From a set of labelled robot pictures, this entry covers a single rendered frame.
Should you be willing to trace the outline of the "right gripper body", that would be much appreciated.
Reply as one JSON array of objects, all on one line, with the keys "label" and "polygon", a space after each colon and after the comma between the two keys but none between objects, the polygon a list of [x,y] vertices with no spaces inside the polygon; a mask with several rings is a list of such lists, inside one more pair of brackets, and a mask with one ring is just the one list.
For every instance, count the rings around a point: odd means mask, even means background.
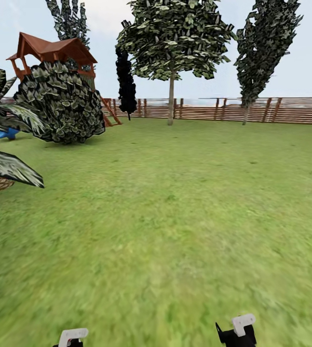
[{"label": "right gripper body", "polygon": [[251,325],[244,327],[245,336],[239,337],[233,329],[224,331],[223,336],[226,347],[256,347],[256,338],[254,329]]}]

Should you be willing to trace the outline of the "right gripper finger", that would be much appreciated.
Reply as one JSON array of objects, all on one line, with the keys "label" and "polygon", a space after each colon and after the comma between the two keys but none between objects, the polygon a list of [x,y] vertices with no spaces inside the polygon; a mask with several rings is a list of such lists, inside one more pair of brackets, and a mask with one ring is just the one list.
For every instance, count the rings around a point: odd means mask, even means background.
[{"label": "right gripper finger", "polygon": [[221,343],[225,343],[225,338],[223,336],[223,331],[221,330],[221,328],[218,326],[218,323],[216,322],[216,327],[217,327],[217,331],[218,331],[218,335],[220,338]]}]

